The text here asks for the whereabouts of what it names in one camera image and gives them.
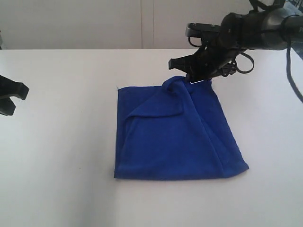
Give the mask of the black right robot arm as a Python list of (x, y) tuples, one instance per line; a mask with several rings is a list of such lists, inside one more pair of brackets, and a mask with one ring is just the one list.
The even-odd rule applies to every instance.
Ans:
[(251, 59), (247, 50), (284, 50), (292, 42), (302, 41), (303, 17), (289, 9), (230, 13), (194, 54), (170, 59), (168, 66), (185, 72), (190, 82), (227, 77), (243, 73), (236, 57), (241, 54)]

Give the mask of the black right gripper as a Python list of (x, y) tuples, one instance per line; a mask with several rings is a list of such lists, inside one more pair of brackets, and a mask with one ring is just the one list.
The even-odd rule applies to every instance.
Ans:
[(235, 72), (245, 74), (236, 62), (238, 55), (246, 56), (244, 27), (245, 15), (229, 13), (224, 17), (220, 31), (206, 47), (195, 54), (170, 59), (168, 69), (186, 73), (186, 81), (196, 83), (218, 76), (227, 77)]

